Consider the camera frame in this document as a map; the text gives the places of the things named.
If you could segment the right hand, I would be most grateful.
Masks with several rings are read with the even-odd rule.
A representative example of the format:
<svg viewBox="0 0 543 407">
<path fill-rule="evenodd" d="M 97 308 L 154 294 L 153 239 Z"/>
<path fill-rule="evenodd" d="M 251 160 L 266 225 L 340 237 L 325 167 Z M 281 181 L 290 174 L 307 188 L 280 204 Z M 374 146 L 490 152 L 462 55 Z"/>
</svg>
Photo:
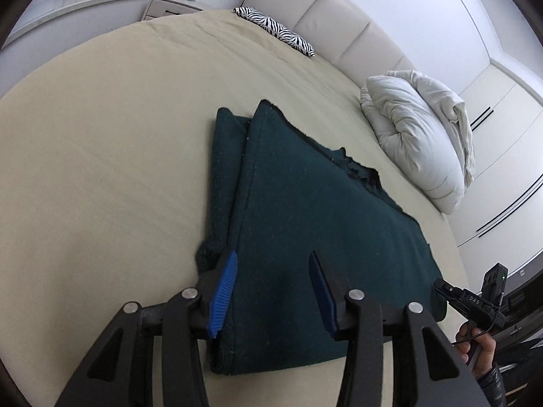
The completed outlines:
<svg viewBox="0 0 543 407">
<path fill-rule="evenodd" d="M 455 350 L 471 366 L 476 380 L 492 370 L 496 342 L 489 333 L 482 333 L 469 323 L 462 324 L 455 336 Z"/>
</svg>

